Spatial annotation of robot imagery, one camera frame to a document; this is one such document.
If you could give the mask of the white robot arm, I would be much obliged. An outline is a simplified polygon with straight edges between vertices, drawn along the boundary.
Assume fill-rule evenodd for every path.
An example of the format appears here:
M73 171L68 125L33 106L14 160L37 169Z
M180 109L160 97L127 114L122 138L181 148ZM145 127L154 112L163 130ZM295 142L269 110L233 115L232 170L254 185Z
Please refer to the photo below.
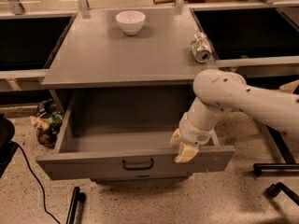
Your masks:
M216 69L200 72L192 88L195 99L170 140L170 145L178 148L177 163L191 161L200 146L215 141L214 127L232 110L299 140L297 94L252 87L239 74Z

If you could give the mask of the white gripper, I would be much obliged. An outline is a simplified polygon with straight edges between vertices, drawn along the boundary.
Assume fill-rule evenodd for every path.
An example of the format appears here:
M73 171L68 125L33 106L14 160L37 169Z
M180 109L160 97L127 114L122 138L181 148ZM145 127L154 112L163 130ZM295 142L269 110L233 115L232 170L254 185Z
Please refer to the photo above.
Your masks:
M208 143L214 130L205 131L195 127L184 114L181 118L178 129L175 129L170 139L171 147L178 147L178 155L175 157L176 163L191 161L199 152L198 147Z

